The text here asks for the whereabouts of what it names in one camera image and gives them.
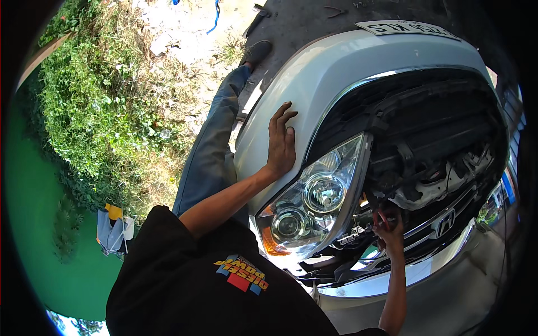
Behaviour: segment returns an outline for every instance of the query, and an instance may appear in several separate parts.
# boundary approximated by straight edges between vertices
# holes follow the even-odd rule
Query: dark sneaker
[[[255,69],[265,58],[269,55],[273,49],[273,44],[268,40],[262,40],[254,43],[252,46],[247,47],[243,59],[239,64],[243,65],[245,62],[252,64],[252,70]]]

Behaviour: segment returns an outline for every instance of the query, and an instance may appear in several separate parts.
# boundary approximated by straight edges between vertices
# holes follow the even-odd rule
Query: headlight
[[[353,197],[348,191],[358,161],[368,161],[364,154],[370,149],[365,138],[361,133],[306,167],[299,179],[260,213],[256,225],[268,255],[304,259],[333,236],[330,233],[344,200]],[[361,168],[362,176],[355,180],[360,188],[365,172]]]

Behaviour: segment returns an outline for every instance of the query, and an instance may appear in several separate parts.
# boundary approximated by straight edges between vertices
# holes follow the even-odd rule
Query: dirty hand
[[[404,224],[402,222],[402,215],[400,209],[387,209],[384,210],[385,216],[396,218],[397,224],[392,231],[388,231],[382,225],[374,226],[372,230],[379,237],[379,248],[386,249],[388,257],[391,261],[398,260],[404,261]]]
[[[286,123],[297,115],[297,111],[286,112],[290,106],[292,102],[282,104],[269,121],[269,156],[264,168],[271,172],[275,181],[295,164],[295,130],[286,128]]]

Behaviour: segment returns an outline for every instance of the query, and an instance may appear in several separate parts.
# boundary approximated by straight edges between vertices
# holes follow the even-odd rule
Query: jeans
[[[206,122],[194,141],[181,174],[178,195],[172,207],[176,216],[181,216],[198,202],[237,182],[228,141],[239,111],[237,97],[249,76],[250,68],[240,66],[230,72],[218,88]],[[232,217],[249,226],[246,205]]]

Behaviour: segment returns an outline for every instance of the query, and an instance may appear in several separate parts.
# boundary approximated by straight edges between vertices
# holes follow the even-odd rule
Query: person
[[[155,206],[129,250],[107,302],[111,335],[338,335],[330,320],[288,274],[258,253],[247,228],[247,202],[293,167],[297,115],[284,103],[268,125],[267,164],[237,182],[226,168],[237,96],[272,49],[250,48],[222,82],[183,170],[172,211]],[[357,335],[398,334],[405,317],[401,217],[379,227],[392,261],[379,328]]]

